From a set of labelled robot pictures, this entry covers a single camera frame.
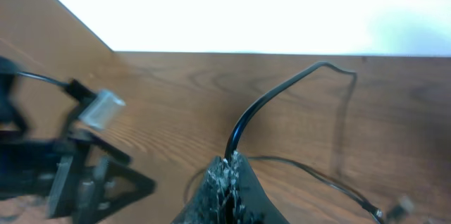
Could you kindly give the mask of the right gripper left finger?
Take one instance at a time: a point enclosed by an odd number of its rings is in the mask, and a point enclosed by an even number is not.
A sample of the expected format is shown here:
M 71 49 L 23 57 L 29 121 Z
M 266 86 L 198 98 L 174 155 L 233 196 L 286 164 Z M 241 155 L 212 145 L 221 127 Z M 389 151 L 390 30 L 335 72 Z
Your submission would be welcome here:
M 192 198 L 172 220 L 172 224 L 220 224 L 229 220 L 226 205 L 231 200 L 229 165 L 215 157 L 203 172 Z

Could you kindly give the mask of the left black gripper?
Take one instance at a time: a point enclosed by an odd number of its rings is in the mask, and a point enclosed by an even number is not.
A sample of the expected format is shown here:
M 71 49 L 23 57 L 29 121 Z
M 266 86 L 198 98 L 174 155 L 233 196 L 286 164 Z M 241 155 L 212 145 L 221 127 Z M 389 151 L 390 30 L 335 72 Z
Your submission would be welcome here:
M 95 166 L 93 148 L 104 153 Z M 81 130 L 66 141 L 23 139 L 1 131 L 1 200 L 48 199 L 48 216 L 99 223 L 156 189 L 156 181 L 130 167 L 132 158 L 98 135 Z

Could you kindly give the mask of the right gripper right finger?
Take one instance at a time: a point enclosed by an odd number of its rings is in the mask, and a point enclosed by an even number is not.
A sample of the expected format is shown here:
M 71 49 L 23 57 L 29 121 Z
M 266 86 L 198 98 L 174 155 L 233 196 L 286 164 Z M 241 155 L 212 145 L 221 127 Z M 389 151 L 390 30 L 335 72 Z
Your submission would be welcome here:
M 227 223 L 288 224 L 288 220 L 266 195 L 248 159 L 234 151 L 230 159 L 230 199 Z

